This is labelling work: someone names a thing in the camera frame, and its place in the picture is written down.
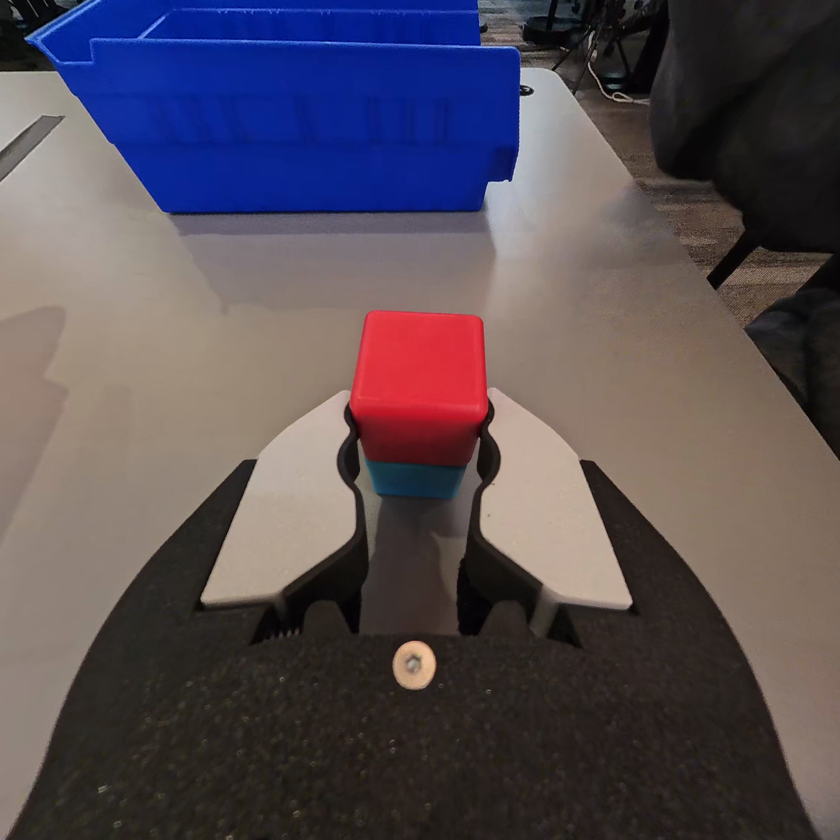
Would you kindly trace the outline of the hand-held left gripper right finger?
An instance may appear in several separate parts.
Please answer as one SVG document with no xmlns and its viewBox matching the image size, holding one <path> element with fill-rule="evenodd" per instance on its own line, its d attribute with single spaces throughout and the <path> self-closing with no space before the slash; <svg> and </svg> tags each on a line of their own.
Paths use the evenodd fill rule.
<svg viewBox="0 0 840 840">
<path fill-rule="evenodd" d="M 501 603 L 531 633 L 574 635 L 569 607 L 627 613 L 634 602 L 581 459 L 550 425 L 500 389 L 488 390 L 479 431 L 458 632 L 478 635 Z"/>
</svg>

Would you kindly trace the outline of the blue plastic bin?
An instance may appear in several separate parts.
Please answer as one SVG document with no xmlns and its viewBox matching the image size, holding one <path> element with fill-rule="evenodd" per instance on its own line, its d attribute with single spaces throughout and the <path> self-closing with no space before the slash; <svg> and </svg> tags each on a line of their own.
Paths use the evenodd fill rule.
<svg viewBox="0 0 840 840">
<path fill-rule="evenodd" d="M 475 212 L 515 171 L 475 2 L 84 2 L 27 42 L 168 214 Z"/>
</svg>

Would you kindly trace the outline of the cyan cube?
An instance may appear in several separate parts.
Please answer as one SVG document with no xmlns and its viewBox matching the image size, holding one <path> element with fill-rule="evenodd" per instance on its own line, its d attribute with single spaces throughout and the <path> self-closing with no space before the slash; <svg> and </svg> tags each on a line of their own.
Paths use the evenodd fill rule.
<svg viewBox="0 0 840 840">
<path fill-rule="evenodd" d="M 364 459 L 381 497 L 450 500 L 459 493 L 466 466 L 423 465 Z"/>
</svg>

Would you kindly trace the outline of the grey desk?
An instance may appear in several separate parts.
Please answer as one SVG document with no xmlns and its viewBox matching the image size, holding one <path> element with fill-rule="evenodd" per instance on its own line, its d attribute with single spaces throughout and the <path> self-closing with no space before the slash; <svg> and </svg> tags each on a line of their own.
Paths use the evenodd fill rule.
<svg viewBox="0 0 840 840">
<path fill-rule="evenodd" d="M 2 838 L 100 626 L 242 460 L 350 386 L 366 312 L 471 312 L 750 658 L 838 837 L 838 460 L 547 70 L 479 213 L 162 213 L 52 72 L 2 73 Z"/>
</svg>

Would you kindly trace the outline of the red cube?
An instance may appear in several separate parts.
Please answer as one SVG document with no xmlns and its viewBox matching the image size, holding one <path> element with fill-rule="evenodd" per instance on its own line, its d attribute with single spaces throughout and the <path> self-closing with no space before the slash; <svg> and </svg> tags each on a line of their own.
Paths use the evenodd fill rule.
<svg viewBox="0 0 840 840">
<path fill-rule="evenodd" d="M 368 460 L 466 466 L 488 407 L 485 329 L 479 317 L 366 314 L 350 412 Z"/>
</svg>

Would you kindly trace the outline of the black office chair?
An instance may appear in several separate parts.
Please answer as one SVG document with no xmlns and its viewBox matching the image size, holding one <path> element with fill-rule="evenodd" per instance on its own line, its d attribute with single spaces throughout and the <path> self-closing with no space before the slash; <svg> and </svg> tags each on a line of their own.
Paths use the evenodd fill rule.
<svg viewBox="0 0 840 840">
<path fill-rule="evenodd" d="M 713 184 L 744 228 L 710 284 L 762 247 L 829 255 L 805 287 L 838 291 L 839 2 L 669 2 L 668 16 L 654 157 Z"/>
</svg>

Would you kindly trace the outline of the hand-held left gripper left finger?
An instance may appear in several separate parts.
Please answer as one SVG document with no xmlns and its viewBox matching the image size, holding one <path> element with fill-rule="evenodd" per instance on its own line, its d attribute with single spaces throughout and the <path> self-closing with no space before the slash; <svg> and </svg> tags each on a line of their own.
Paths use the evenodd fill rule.
<svg viewBox="0 0 840 840">
<path fill-rule="evenodd" d="M 358 431 L 340 391 L 259 454 L 209 574 L 207 609 L 272 606 L 289 629 L 333 602 L 354 634 L 366 580 Z"/>
</svg>

